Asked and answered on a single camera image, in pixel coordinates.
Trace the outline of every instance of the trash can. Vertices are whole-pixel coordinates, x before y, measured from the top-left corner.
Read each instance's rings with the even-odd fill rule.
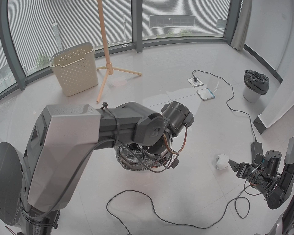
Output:
[[[66,96],[87,90],[98,84],[94,47],[86,42],[54,54],[50,60],[59,84]]]
[[[243,96],[250,103],[255,103],[261,95],[269,89],[269,79],[262,73],[253,70],[244,70],[244,83],[246,85]]]

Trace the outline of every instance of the building window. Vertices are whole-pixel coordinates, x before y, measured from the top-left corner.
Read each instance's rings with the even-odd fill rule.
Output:
[[[227,21],[222,19],[218,19],[216,23],[217,28],[225,28],[226,25],[227,25]]]
[[[194,26],[195,16],[163,15],[150,16],[150,27]]]

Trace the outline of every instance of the wooden tripod base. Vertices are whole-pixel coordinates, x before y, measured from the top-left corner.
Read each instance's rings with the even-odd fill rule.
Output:
[[[101,84],[99,94],[98,94],[98,97],[97,97],[97,102],[100,102],[100,99],[101,99],[101,96],[102,96],[102,92],[103,92],[107,77],[108,77],[108,75],[113,74],[113,70],[123,71],[123,72],[127,72],[127,73],[133,73],[133,74],[137,74],[137,75],[142,76],[141,72],[136,72],[136,71],[132,71],[132,70],[124,69],[124,68],[112,67],[112,63],[106,64],[106,66],[97,67],[96,69],[97,70],[106,69],[106,73],[105,73],[105,76],[103,78],[103,82]]]

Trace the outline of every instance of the black baseboard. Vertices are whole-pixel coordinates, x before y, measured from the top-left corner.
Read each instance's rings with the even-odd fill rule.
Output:
[[[266,127],[263,124],[263,122],[260,120],[260,118],[257,116],[257,118],[253,121],[253,125],[255,125],[256,129],[260,134],[262,134],[265,130]]]
[[[281,76],[259,54],[257,54],[246,44],[244,45],[244,49],[248,51],[251,55],[253,55],[254,58],[257,59],[278,80],[279,83],[282,83],[283,79],[281,78]]]

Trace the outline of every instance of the black plastic bag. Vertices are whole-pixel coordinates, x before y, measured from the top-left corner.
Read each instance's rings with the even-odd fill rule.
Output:
[[[262,73],[253,70],[244,70],[245,85],[260,95],[265,95],[269,88],[269,79]]]

